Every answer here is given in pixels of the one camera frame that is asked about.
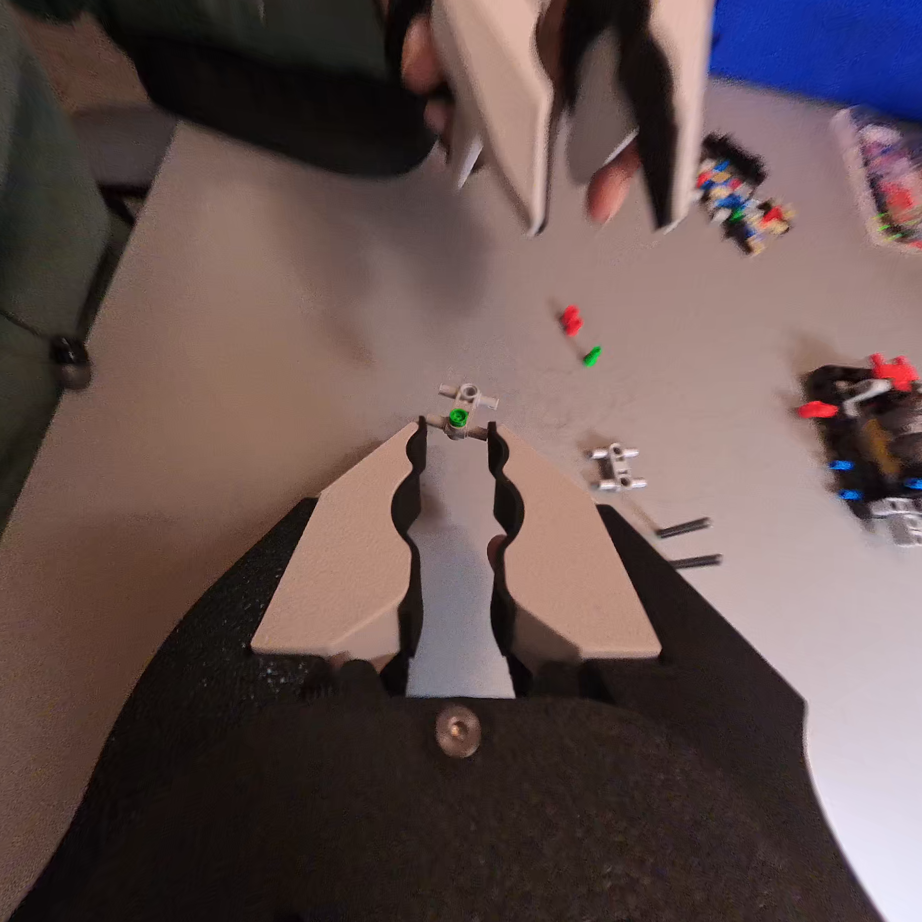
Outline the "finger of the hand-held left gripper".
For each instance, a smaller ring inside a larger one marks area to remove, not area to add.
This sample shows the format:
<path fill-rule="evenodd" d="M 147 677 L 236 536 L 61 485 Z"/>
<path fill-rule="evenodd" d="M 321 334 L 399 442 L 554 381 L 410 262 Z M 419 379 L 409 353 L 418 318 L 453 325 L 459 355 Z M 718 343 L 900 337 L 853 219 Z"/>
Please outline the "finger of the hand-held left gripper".
<path fill-rule="evenodd" d="M 566 3 L 570 176 L 634 144 L 656 229 L 688 213 L 704 122 L 714 2 Z"/>
<path fill-rule="evenodd" d="M 454 97 L 448 166 L 463 187 L 483 158 L 499 176 L 524 233 L 547 219 L 555 90 L 540 61 L 540 2 L 434 1 L 432 40 Z"/>

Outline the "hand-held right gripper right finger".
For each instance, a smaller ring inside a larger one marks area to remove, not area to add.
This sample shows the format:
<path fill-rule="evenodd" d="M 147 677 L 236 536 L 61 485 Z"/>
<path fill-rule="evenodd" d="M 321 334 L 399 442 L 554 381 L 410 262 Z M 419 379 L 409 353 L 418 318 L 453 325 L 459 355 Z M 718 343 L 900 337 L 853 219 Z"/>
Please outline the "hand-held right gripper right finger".
<path fill-rule="evenodd" d="M 490 613 L 501 653 L 529 672 L 657 659 L 661 642 L 590 495 L 507 426 L 490 423 L 487 446 L 505 533 Z"/>

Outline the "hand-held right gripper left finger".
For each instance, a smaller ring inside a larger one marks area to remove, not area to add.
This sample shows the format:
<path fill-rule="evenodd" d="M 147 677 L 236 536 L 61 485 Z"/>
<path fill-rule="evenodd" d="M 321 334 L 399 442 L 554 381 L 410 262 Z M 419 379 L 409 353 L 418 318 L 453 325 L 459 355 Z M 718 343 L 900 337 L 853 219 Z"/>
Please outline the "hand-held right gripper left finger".
<path fill-rule="evenodd" d="M 412 422 L 319 496 L 251 639 L 258 655 L 313 655 L 381 670 L 415 654 L 422 626 L 424 421 Z"/>

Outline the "grey connector with green pin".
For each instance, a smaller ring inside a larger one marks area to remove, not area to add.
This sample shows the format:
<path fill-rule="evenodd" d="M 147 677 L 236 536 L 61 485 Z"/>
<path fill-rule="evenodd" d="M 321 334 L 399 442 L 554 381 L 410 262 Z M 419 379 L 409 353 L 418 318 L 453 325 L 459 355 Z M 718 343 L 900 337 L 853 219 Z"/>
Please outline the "grey connector with green pin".
<path fill-rule="evenodd" d="M 471 383 L 460 386 L 439 386 L 439 396 L 452 402 L 451 409 L 444 415 L 427 415 L 424 418 L 426 425 L 434 430 L 444 432 L 453 441 L 475 439 L 487 442 L 488 429 L 476 425 L 474 417 L 478 409 L 495 411 L 499 407 L 500 398 L 484 395 L 480 388 Z"/>

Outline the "person's left forearm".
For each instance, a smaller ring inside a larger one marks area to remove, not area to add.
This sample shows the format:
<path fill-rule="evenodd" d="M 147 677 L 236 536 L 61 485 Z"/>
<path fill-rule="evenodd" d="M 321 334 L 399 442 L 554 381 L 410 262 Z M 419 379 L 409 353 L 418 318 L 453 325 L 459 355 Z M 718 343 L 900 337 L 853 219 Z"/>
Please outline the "person's left forearm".
<path fill-rule="evenodd" d="M 399 72 L 411 17 L 428 6 L 106 1 L 87 11 L 161 109 L 319 169 L 389 178 L 436 144 Z"/>

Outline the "plain grey lego connector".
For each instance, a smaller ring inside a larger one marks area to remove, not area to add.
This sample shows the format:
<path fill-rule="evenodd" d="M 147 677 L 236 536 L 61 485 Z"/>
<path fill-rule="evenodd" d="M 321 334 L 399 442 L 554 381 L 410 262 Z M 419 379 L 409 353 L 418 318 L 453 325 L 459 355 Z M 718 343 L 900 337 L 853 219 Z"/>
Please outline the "plain grey lego connector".
<path fill-rule="evenodd" d="M 638 455 L 636 448 L 618 442 L 588 451 L 586 457 L 596 463 L 598 472 L 598 477 L 590 484 L 591 489 L 596 492 L 644 489 L 647 481 L 636 477 L 631 468 L 631 461 Z"/>

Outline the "pile of small lego pieces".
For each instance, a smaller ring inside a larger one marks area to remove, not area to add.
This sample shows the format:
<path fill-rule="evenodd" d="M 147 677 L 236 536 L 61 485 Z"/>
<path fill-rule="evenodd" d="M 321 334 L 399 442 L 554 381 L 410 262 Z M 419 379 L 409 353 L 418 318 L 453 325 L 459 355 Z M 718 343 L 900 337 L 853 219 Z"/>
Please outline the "pile of small lego pieces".
<path fill-rule="evenodd" d="M 789 233 L 795 212 L 760 190 L 767 178 L 764 160 L 727 133 L 709 133 L 701 146 L 692 198 L 719 225 L 722 236 L 746 256 Z"/>

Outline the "lego instruction booklet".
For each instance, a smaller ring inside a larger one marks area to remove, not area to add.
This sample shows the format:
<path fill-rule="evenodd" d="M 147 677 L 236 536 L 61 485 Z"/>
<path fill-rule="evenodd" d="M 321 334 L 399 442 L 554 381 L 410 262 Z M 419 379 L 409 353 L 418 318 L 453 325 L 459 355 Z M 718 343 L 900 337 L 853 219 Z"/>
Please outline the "lego instruction booklet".
<path fill-rule="evenodd" d="M 920 254 L 920 122 L 853 106 L 837 111 L 831 127 L 870 241 Z"/>

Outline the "partly built black lego model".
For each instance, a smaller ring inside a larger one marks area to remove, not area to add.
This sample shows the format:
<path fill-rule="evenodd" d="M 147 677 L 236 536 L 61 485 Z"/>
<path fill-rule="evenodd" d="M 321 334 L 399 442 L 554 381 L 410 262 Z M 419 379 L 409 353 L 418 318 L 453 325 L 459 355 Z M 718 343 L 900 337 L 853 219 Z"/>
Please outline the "partly built black lego model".
<path fill-rule="evenodd" d="M 812 421 L 833 489 L 870 531 L 921 546 L 921 378 L 905 356 L 824 364 L 801 380 L 797 415 Z"/>

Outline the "large blue plastic bin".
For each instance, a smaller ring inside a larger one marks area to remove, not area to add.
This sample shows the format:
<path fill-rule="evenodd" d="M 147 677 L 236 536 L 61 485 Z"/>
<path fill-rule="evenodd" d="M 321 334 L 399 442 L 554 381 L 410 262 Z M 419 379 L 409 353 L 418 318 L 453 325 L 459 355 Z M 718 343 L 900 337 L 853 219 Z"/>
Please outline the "large blue plastic bin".
<path fill-rule="evenodd" d="M 712 75 L 920 121 L 919 1 L 719 1 L 712 42 Z"/>

